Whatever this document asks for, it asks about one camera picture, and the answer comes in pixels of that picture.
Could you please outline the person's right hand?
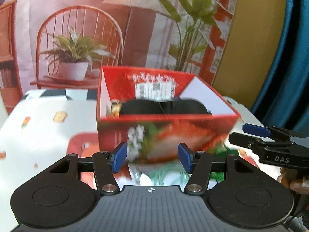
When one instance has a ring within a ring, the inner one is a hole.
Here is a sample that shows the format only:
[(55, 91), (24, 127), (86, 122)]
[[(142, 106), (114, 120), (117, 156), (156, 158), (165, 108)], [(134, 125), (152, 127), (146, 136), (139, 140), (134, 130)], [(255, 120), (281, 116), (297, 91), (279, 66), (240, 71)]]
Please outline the person's right hand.
[(296, 179), (293, 181), (289, 181), (286, 178), (286, 169), (280, 168), (280, 175), (277, 178), (277, 181), (284, 185), (286, 188), (290, 189), (291, 191), (297, 192), (299, 194), (308, 195), (309, 188), (308, 188), (308, 178), (303, 177), (302, 179)]

